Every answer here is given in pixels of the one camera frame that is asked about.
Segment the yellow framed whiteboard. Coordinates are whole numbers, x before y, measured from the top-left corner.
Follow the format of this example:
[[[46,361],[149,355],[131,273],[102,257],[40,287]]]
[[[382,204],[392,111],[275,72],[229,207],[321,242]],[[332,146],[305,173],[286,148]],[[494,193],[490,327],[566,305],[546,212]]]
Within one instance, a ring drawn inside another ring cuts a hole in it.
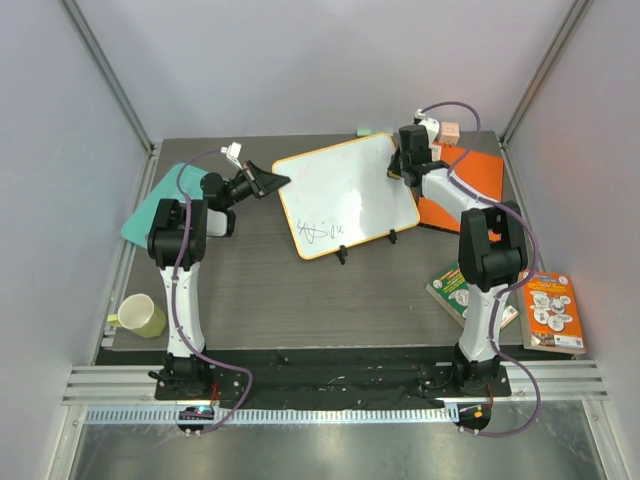
[[[387,175],[396,145],[386,133],[274,162],[290,182],[278,190],[298,255],[312,260],[418,225],[409,187]]]

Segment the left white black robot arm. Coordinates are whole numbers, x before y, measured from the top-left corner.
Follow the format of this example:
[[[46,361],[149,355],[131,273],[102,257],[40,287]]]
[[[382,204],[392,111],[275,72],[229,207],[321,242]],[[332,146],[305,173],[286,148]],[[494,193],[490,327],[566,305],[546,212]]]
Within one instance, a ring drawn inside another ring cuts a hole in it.
[[[197,286],[207,239],[232,236],[234,205],[249,197],[262,199],[290,182],[288,176],[248,161],[230,179],[204,175],[200,199],[180,189],[181,200],[159,201],[147,239],[149,257],[164,283],[169,325],[163,368],[149,373],[156,381],[157,399],[200,399],[212,391],[215,364],[206,356]]]

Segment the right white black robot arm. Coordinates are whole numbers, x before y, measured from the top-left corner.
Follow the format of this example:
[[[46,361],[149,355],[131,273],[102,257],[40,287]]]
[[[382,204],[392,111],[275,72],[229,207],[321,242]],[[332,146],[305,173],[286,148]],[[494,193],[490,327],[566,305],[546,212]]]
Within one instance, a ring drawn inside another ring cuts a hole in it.
[[[469,305],[454,348],[451,380],[460,393],[479,395],[499,376],[503,311],[509,288],[528,263],[519,209],[483,196],[444,162],[433,160],[423,122],[399,129],[388,175],[459,220],[458,265],[468,285]]]

